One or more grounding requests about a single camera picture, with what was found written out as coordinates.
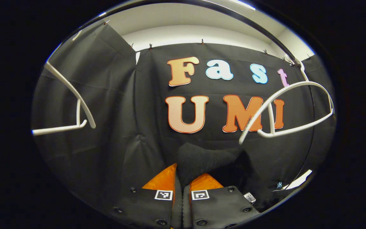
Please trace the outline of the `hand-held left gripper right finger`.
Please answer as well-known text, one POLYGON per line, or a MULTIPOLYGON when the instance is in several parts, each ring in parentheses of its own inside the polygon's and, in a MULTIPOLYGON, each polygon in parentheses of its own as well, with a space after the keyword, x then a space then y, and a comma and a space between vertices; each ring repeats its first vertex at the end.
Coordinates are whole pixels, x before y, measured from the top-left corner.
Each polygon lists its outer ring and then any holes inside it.
POLYGON ((184 229, 227 229, 242 225, 260 212, 250 193, 224 187, 211 175, 203 174, 184 188, 182 224, 184 229))

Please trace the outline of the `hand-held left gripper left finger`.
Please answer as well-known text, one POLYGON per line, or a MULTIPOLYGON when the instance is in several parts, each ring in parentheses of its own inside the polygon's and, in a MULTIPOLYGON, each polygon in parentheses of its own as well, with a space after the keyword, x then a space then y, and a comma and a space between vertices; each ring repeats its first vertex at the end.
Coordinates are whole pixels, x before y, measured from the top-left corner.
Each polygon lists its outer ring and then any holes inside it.
POLYGON ((113 214, 131 229, 180 229, 182 200, 174 163, 142 187, 123 189, 113 206, 113 214))

